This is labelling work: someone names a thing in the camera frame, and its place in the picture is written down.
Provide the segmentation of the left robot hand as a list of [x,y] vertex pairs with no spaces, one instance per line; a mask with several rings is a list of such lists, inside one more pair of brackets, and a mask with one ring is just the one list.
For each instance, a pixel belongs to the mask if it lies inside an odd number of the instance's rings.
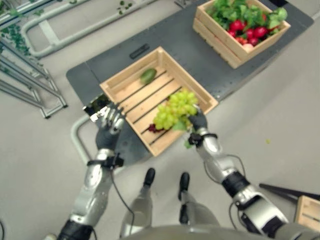
[[96,147],[99,151],[102,149],[115,150],[120,132],[125,124],[123,109],[123,107],[119,107],[118,103],[111,103],[106,107],[101,118],[101,126],[95,137]]

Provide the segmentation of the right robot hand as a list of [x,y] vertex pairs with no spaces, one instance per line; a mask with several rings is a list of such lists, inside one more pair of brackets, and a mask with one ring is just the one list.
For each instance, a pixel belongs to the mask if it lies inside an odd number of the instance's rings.
[[201,108],[194,104],[193,105],[196,109],[196,114],[195,115],[189,115],[188,120],[191,122],[193,129],[195,132],[197,132],[201,128],[208,128],[208,122],[205,114],[201,110]]

